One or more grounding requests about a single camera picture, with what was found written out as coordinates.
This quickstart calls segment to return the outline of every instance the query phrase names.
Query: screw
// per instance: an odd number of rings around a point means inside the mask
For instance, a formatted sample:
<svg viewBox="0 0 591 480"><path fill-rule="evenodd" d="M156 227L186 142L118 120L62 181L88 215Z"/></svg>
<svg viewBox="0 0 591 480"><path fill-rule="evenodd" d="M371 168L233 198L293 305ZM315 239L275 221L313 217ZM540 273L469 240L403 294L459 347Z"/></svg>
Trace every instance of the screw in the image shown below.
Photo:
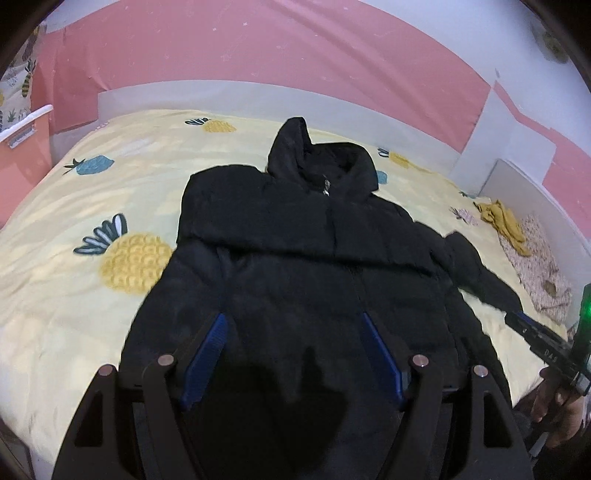
<svg viewBox="0 0 591 480"><path fill-rule="evenodd" d="M167 367L172 365L174 362L174 357L170 355L170 353L165 353L164 355L160 355L158 357L158 365L161 367Z"/></svg>
<svg viewBox="0 0 591 480"><path fill-rule="evenodd" d="M484 365L477 365L474 367L474 373L480 378L485 378L488 375L488 369Z"/></svg>
<svg viewBox="0 0 591 480"><path fill-rule="evenodd" d="M108 377L111 373L113 373L114 367L113 365L103 365L99 368L99 375L101 377Z"/></svg>
<svg viewBox="0 0 591 480"><path fill-rule="evenodd" d="M424 355L415 355L413 357L413 363L417 366L417 367L426 367L429 364L429 359L424 356Z"/></svg>

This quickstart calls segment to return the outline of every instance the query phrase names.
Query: green light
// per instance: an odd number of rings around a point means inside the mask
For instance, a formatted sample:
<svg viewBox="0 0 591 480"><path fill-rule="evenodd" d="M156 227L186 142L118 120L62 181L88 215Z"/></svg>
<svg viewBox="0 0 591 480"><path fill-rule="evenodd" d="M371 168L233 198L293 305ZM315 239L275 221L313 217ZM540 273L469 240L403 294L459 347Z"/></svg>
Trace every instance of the green light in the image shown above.
<svg viewBox="0 0 591 480"><path fill-rule="evenodd" d="M587 284L583 290L580 317L581 320L591 322L591 283Z"/></svg>

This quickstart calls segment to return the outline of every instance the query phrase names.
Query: jacket collar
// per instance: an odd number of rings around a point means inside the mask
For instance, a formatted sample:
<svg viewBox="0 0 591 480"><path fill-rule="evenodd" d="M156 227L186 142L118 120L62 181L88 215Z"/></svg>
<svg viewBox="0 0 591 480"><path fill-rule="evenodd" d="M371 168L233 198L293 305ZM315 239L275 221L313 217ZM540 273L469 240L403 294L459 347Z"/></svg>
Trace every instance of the jacket collar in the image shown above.
<svg viewBox="0 0 591 480"><path fill-rule="evenodd" d="M313 144L306 121L290 118L269 152L267 171L276 179L353 202L378 189L378 176L366 149L347 142Z"/></svg>

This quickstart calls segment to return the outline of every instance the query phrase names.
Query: human hand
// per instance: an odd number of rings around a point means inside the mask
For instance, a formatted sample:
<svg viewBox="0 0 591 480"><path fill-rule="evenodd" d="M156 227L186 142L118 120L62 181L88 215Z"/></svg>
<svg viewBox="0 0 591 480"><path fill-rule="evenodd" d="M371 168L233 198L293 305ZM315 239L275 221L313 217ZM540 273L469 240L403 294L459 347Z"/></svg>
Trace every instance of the human hand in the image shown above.
<svg viewBox="0 0 591 480"><path fill-rule="evenodd" d="M544 379L541 383L531 409L531 418L538 423L548 413L548 409L554 400L561 406L560 413L553 424L546 446L556 448L567 440L570 440L579 431L583 420L584 397L575 390L567 390L560 386L560 374L546 367L540 371Z"/></svg>

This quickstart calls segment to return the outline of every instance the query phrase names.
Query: floral pillow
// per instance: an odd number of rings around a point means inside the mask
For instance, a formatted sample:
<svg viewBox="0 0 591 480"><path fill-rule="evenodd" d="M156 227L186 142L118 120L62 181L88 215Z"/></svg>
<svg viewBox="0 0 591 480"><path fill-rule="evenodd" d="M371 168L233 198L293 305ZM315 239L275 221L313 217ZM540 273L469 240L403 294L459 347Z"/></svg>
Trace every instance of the floral pillow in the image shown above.
<svg viewBox="0 0 591 480"><path fill-rule="evenodd" d="M0 79L0 132L31 113L33 71L44 33L44 24L33 30Z"/></svg>

